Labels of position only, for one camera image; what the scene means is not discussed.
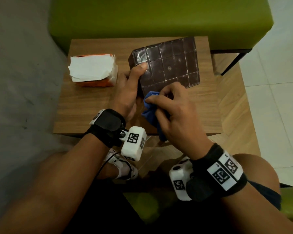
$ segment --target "black wrist strap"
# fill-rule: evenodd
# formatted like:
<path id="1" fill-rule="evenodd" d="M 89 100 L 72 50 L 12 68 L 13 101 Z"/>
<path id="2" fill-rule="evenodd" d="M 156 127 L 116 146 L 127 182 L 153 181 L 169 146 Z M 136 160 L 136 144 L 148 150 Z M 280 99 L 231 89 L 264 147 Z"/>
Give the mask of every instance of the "black wrist strap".
<path id="1" fill-rule="evenodd" d="M 95 135 L 109 148 L 113 146 L 119 147 L 122 144 L 119 139 L 120 134 L 125 129 L 125 126 L 126 121 L 121 114 L 112 109 L 106 109 L 98 116 L 84 135 L 88 133 Z"/>
<path id="2" fill-rule="evenodd" d="M 193 173 L 191 174 L 191 180 L 187 182 L 186 190 L 192 200 L 203 201 L 209 197 L 229 196 L 246 186 L 247 178 L 243 173 L 239 179 L 231 176 L 236 181 L 236 184 L 226 191 L 207 171 L 208 168 L 218 162 L 220 168 L 230 174 L 228 169 L 218 161 L 223 154 L 222 147 L 215 143 L 205 157 L 191 160 Z"/>

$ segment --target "chair leg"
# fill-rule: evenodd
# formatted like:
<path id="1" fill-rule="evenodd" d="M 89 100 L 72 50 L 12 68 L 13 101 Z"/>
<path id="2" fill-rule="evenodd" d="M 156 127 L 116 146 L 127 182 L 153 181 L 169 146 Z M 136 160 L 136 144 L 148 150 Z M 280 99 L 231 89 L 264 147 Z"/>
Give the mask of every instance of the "chair leg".
<path id="1" fill-rule="evenodd" d="M 224 70 L 222 75 L 226 74 L 228 70 L 230 70 L 239 60 L 241 60 L 242 57 L 244 57 L 246 53 L 239 53 L 238 56 L 233 60 L 233 62 L 230 63 L 230 65 Z"/>

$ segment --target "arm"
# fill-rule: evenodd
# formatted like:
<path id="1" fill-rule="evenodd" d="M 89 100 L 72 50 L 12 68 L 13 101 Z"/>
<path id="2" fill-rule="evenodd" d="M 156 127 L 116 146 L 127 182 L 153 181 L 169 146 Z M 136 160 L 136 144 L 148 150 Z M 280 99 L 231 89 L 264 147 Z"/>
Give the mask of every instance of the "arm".
<path id="1" fill-rule="evenodd" d="M 173 100 L 167 97 L 174 95 Z M 147 103 L 158 106 L 156 117 L 168 140 L 192 160 L 204 157 L 211 142 L 199 121 L 194 104 L 179 82 L 166 86 Z M 169 120 L 163 109 L 171 115 Z M 233 222 L 242 233 L 293 233 L 293 224 L 249 183 L 239 192 L 222 198 Z"/>
<path id="2" fill-rule="evenodd" d="M 130 120 L 136 110 L 139 77 L 145 64 L 134 67 L 129 79 L 119 75 L 110 108 Z M 61 233 L 76 212 L 109 148 L 85 135 L 46 173 L 38 176 L 27 195 L 0 220 L 0 233 Z"/>

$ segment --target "brown box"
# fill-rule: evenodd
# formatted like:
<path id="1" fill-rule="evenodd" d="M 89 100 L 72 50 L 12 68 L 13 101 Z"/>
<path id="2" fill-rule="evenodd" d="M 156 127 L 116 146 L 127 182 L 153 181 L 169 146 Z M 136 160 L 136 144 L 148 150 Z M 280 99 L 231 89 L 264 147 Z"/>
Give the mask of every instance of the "brown box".
<path id="1" fill-rule="evenodd" d="M 179 81 L 189 88 L 200 83 L 194 37 L 175 39 L 133 50 L 128 58 L 130 69 L 143 62 L 148 70 L 140 77 L 139 94 L 161 91 Z"/>

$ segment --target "blue microfiber cloth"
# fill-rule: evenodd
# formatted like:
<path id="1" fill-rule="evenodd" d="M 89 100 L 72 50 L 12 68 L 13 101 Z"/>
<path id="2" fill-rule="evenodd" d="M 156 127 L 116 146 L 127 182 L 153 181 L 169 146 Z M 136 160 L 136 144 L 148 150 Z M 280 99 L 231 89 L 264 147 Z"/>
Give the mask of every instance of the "blue microfiber cloth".
<path id="1" fill-rule="evenodd" d="M 167 141 L 166 136 L 164 135 L 160 124 L 157 121 L 157 118 L 155 116 L 155 111 L 157 109 L 157 106 L 155 104 L 149 104 L 145 102 L 145 99 L 147 99 L 148 97 L 150 97 L 151 95 L 159 95 L 160 92 L 155 92 L 155 91 L 150 91 L 148 92 L 148 94 L 145 96 L 145 98 L 143 99 L 144 102 L 144 106 L 147 108 L 147 110 L 145 110 L 142 113 L 142 116 L 144 116 L 146 118 L 146 120 L 153 125 L 154 127 L 157 128 L 157 133 L 158 133 L 158 137 L 160 138 L 161 141 Z"/>

